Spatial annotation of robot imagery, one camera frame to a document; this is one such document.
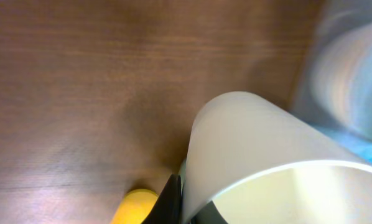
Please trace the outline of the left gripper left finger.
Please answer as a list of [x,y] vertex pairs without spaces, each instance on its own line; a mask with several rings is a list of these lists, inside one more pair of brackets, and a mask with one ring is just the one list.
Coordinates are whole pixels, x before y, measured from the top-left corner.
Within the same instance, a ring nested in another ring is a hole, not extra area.
[[172,174],[142,224],[179,224],[181,208],[181,177],[177,174]]

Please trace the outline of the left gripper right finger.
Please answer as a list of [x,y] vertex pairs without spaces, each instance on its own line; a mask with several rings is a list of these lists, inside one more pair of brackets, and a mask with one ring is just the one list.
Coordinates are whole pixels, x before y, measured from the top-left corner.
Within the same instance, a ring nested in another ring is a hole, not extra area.
[[228,224],[213,201],[207,203],[190,221],[191,224]]

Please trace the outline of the cream white plastic cup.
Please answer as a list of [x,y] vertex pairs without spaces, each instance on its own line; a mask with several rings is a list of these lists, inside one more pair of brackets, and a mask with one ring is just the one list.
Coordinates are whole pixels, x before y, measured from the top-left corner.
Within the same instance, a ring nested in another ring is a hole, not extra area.
[[182,222],[372,223],[372,166],[258,95],[209,101],[192,126]]

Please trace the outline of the blue plastic cup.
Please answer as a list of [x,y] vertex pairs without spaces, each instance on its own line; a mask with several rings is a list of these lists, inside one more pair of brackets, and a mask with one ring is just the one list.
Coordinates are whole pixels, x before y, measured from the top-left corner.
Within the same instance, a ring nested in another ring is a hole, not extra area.
[[339,145],[348,149],[360,158],[372,164],[372,141],[364,140],[347,131],[325,128],[323,126],[313,125],[313,128],[324,135],[333,139]]

